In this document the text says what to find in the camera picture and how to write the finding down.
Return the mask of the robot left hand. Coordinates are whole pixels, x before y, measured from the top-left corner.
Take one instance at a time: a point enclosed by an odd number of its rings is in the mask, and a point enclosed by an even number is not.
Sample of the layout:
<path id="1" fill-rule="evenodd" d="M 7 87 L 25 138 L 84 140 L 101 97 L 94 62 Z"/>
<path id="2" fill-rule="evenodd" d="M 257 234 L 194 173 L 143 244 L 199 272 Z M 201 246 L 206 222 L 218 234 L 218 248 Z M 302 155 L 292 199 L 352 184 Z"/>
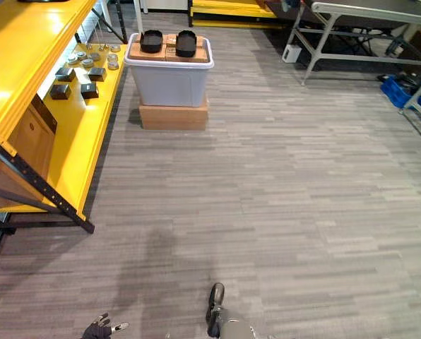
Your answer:
<path id="1" fill-rule="evenodd" d="M 121 322 L 116 325 L 111 324 L 111 319 L 107 312 L 99 315 L 83 332 L 83 339 L 109 339 L 115 333 L 122 332 L 130 326 L 129 322 Z"/>

